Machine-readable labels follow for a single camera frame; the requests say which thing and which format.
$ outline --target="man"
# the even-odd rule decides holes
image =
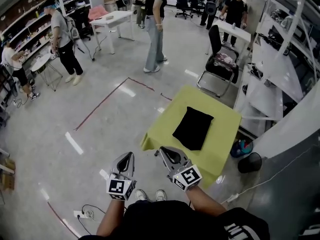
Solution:
[[[216,0],[215,1],[215,5],[218,7],[218,5],[222,2],[223,0]],[[202,14],[202,18],[201,18],[201,23],[200,26],[205,26],[206,25],[206,20],[208,18],[208,25],[206,26],[206,29],[209,30],[212,26],[212,23],[214,22],[215,19],[215,15],[209,15],[208,18],[208,14],[206,12],[206,9],[204,9],[203,14]]]
[[[53,40],[51,50],[53,53],[58,51],[60,61],[69,73],[65,80],[69,83],[72,79],[76,86],[81,81],[83,70],[75,57],[73,50],[74,42],[69,37],[69,30],[66,19],[56,10],[54,0],[46,0],[41,6],[46,15],[51,15],[51,30]]]
[[[22,90],[26,93],[28,98],[31,98],[32,101],[37,99],[40,96],[40,93],[34,93],[35,86],[30,86],[25,70],[22,67],[19,59],[24,55],[24,51],[19,51],[16,53],[14,49],[10,47],[10,39],[5,39],[2,42],[3,51],[2,51],[2,64],[7,67],[8,71],[15,78],[18,78]]]
[[[243,20],[242,27],[245,29],[247,27],[247,14],[248,6],[243,2],[243,0],[227,0],[221,11],[220,20],[224,20],[224,15],[227,12],[225,21],[229,24],[235,23],[237,28],[240,28],[241,21]],[[225,43],[228,40],[229,34],[224,33],[222,43]],[[231,37],[231,45],[234,48],[237,38]]]
[[[124,213],[125,202],[113,199],[97,235],[81,240],[102,239],[246,239],[269,240],[268,224],[242,208],[227,211],[198,186],[186,191],[194,210],[180,201],[167,201],[166,193],[158,190],[155,202],[146,193],[135,191],[136,203]]]

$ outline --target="floor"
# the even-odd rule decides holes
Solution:
[[[183,85],[196,86],[209,58],[205,55],[208,31],[197,26],[200,18],[196,15],[192,21],[175,18],[175,11],[172,7],[165,9],[163,52],[168,62],[161,66],[161,71],[143,72],[150,40],[145,30],[135,26],[135,41],[112,34],[114,55],[109,53],[106,41],[101,43],[102,50],[96,53],[95,62],[88,54],[76,51],[85,72],[79,85],[64,83],[67,72],[56,59],[52,65],[63,74],[56,92],[37,77],[41,96],[19,109],[9,106],[11,118],[6,128],[0,130],[0,147],[15,160],[16,174],[15,190],[3,193],[5,205],[0,207],[0,232],[4,239],[75,239],[59,218],[76,236],[86,235],[74,211],[80,211],[84,204],[107,209],[110,198],[101,173],[108,171],[116,157],[129,151],[135,155],[137,188],[144,189],[151,199],[158,189],[163,189],[169,199],[189,202],[168,181],[167,169],[154,157],[154,151],[142,152],[139,145],[150,125],[170,103],[168,98],[173,98]],[[121,30],[122,36],[130,37],[128,26]],[[97,46],[94,38],[86,44],[93,54]],[[135,81],[128,79],[75,130],[127,78]],[[214,82],[204,79],[207,85]],[[221,102],[233,107],[237,91],[232,86]],[[66,134],[70,134],[83,153],[73,148]],[[255,183],[255,177],[239,175],[236,167],[237,161],[228,159],[222,172],[223,181],[212,185],[207,193],[223,202]],[[250,197],[241,198],[237,205],[246,208]],[[126,205],[134,201],[132,195]],[[94,234],[103,214],[92,210],[94,220],[85,219],[83,224]]]

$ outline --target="office chair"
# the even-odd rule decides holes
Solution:
[[[238,80],[239,67],[237,65],[234,66],[233,64],[237,63],[239,53],[234,51],[230,47],[221,44],[219,27],[217,25],[213,25],[212,28],[209,30],[209,38],[212,46],[212,55],[210,56],[209,60],[205,65],[206,70],[202,73],[196,85],[199,89],[206,90],[214,94],[218,98],[221,98],[226,94],[231,82],[235,84]],[[219,57],[218,55],[222,47],[235,53],[236,58],[234,61],[232,61],[231,63],[226,63],[223,60],[217,58]],[[200,86],[200,80],[206,73],[227,82],[227,86],[222,93],[217,93]]]
[[[202,14],[202,12],[200,10],[204,10],[206,7],[202,4],[202,2],[200,2],[200,0],[189,0],[190,1],[190,7],[192,8],[192,11],[195,12],[198,17],[200,14]]]
[[[175,17],[178,17],[179,15],[184,16],[184,19],[186,20],[189,16],[191,19],[194,17],[191,14],[188,14],[186,11],[191,11],[192,9],[188,6],[188,0],[176,0],[176,8],[181,10],[182,12],[177,12]]]

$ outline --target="yellow-green table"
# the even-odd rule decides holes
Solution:
[[[172,136],[187,112],[187,107],[214,117],[201,150],[191,151]],[[149,128],[140,145],[143,151],[156,150],[161,146],[183,150],[192,163],[198,166],[203,177],[202,186],[207,188],[221,174],[240,122],[239,113],[197,88],[185,85]]]

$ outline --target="white sneaker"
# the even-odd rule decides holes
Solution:
[[[142,189],[137,189],[135,191],[135,198],[139,201],[147,201],[147,195]]]
[[[80,83],[81,79],[82,79],[81,75],[76,75],[72,84],[76,86],[77,84]]]
[[[159,202],[159,201],[167,201],[167,195],[166,193],[159,189],[156,193],[155,193],[155,201]]]
[[[155,73],[155,72],[158,72],[159,70],[160,70],[160,67],[159,67],[159,66],[157,66],[154,71],[150,71],[150,70],[148,70],[148,69],[146,69],[146,68],[143,69],[143,71],[144,71],[145,73]]]
[[[76,73],[73,73],[73,74],[71,74],[71,75],[69,75],[67,78],[66,78],[66,80],[65,80],[65,82],[66,83],[69,83],[72,79],[74,79],[76,77]]]

